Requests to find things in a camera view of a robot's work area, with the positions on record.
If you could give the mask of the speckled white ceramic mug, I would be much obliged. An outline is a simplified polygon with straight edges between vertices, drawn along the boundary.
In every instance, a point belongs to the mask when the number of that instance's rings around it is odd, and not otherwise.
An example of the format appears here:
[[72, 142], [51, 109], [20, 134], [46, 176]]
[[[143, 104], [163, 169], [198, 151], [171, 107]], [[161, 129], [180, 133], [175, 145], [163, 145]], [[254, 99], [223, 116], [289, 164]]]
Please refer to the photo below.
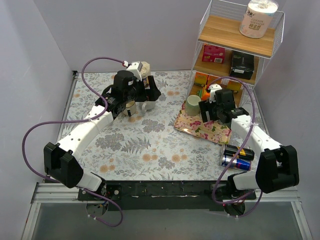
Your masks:
[[145, 101], [141, 104], [142, 113], [146, 113], [149, 110], [152, 110], [156, 106], [155, 101]]

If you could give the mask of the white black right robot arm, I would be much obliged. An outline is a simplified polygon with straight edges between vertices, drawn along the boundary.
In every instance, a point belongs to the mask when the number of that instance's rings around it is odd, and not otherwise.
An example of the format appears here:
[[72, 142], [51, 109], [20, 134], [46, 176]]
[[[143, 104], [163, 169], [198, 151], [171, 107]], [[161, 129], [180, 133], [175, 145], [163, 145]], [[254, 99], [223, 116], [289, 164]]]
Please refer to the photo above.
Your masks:
[[202, 121], [220, 121], [242, 137], [244, 144], [259, 158], [256, 171], [228, 177], [227, 195], [237, 199], [246, 190], [259, 189], [269, 194], [297, 186], [300, 182], [297, 150], [292, 145], [285, 146], [272, 139], [253, 122], [253, 114], [236, 107], [231, 90], [213, 84], [209, 91], [209, 99], [199, 102]]

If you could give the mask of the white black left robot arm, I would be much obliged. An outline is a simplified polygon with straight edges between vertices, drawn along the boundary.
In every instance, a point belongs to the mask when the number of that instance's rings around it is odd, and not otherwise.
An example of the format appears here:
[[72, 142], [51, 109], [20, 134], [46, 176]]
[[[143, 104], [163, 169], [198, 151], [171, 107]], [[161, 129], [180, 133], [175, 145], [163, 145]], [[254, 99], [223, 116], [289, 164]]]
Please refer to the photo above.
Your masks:
[[113, 84], [105, 88], [95, 101], [84, 121], [56, 144], [49, 142], [43, 149], [45, 173], [68, 188], [88, 189], [95, 200], [106, 196], [103, 179], [84, 170], [78, 162], [84, 150], [108, 124], [112, 123], [129, 102], [153, 103], [161, 95], [154, 77], [149, 75], [148, 85], [128, 70], [120, 70]]

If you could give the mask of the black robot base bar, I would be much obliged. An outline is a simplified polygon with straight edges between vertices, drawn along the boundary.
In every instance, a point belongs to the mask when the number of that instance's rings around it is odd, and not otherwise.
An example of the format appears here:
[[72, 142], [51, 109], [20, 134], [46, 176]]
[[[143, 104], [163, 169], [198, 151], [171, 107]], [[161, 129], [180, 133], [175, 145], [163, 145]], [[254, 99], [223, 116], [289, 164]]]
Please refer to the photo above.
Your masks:
[[223, 211], [212, 199], [215, 180], [107, 180], [96, 192], [122, 210]]

